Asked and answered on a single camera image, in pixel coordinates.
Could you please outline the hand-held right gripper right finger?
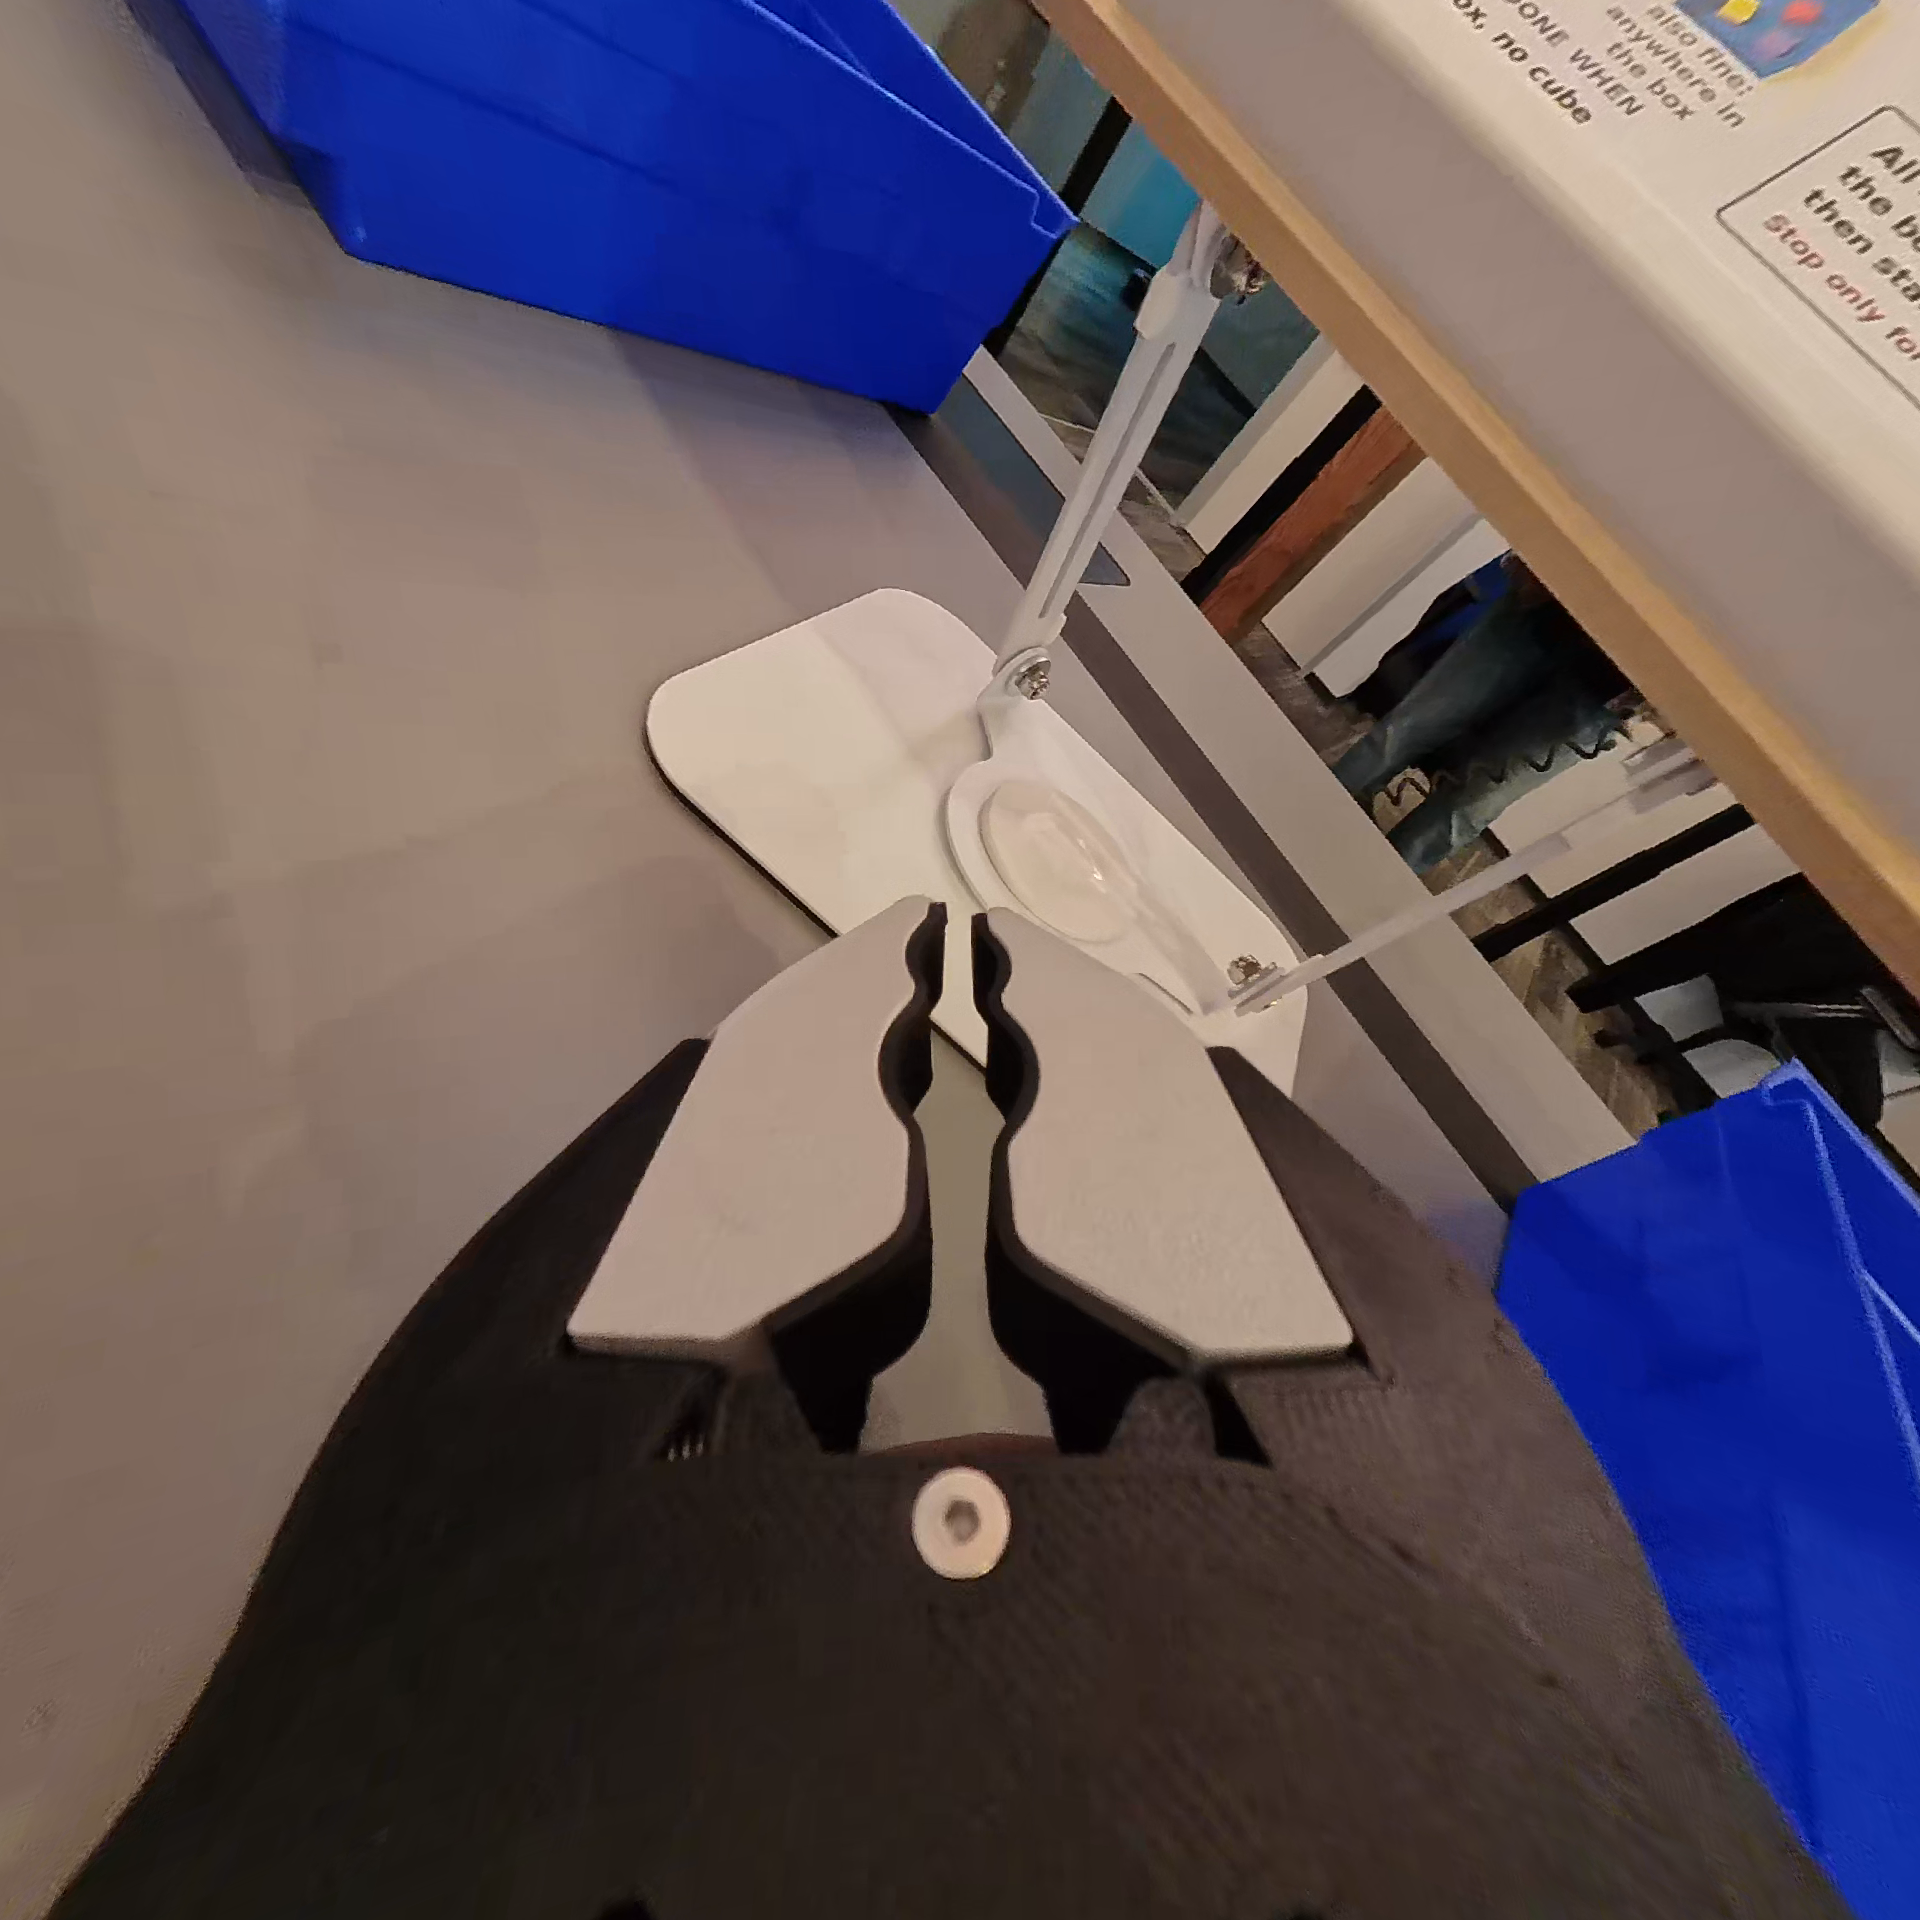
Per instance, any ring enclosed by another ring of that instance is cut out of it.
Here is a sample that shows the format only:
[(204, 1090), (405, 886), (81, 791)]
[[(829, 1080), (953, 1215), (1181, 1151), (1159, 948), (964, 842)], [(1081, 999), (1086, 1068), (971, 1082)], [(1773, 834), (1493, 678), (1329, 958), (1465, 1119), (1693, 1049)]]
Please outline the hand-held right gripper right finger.
[(1170, 1407), (1204, 1454), (1263, 1456), (1236, 1377), (1349, 1358), (1353, 1323), (1214, 1052), (1157, 983), (1007, 908), (973, 916), (971, 978), (993, 1334), (1058, 1452)]

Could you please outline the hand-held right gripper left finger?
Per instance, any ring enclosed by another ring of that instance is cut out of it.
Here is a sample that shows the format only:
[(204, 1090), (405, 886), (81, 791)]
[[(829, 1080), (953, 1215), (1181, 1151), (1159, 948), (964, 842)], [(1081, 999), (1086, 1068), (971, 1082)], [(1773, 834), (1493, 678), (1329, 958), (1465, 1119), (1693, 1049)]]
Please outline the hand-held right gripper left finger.
[(825, 1452), (933, 1292), (930, 1015), (946, 906), (900, 899), (771, 978), (714, 1030), (599, 1267), (582, 1353), (777, 1377)]

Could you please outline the blue plastic bin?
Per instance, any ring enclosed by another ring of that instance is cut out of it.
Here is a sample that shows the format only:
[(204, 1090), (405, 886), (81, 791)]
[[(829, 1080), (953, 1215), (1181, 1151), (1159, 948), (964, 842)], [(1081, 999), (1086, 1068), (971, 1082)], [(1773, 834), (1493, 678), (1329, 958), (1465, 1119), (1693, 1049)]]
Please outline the blue plastic bin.
[(933, 414), (1074, 225), (892, 6), (132, 6), (367, 266)]
[(1857, 1915), (1918, 1915), (1918, 1204), (1801, 1066), (1522, 1193), (1499, 1302)]

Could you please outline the grey desk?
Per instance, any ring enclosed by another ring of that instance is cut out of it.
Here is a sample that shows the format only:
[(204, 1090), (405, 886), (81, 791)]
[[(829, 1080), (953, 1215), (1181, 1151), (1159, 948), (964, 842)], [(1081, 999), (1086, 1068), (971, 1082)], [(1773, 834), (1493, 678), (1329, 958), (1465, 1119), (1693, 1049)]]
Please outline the grey desk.
[(1214, 1400), (990, 1447), (946, 1580), (950, 1450), (569, 1346), (812, 945), (639, 763), (666, 619), (977, 540), (885, 416), (335, 259), (167, 26), (5, 6), (5, 1915), (1627, 1915), (1570, 1659)]

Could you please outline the black office chair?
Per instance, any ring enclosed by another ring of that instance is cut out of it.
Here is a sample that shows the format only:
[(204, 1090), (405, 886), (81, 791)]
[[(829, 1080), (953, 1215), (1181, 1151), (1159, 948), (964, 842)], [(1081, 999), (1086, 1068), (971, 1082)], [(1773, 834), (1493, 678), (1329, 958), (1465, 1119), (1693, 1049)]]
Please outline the black office chair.
[(1862, 1131), (1881, 1127), (1881, 1042), (1915, 1055), (1918, 999), (1804, 875), (1587, 975), (1570, 1004), (1596, 1015), (1705, 978), (1732, 1038), (1804, 1066)]

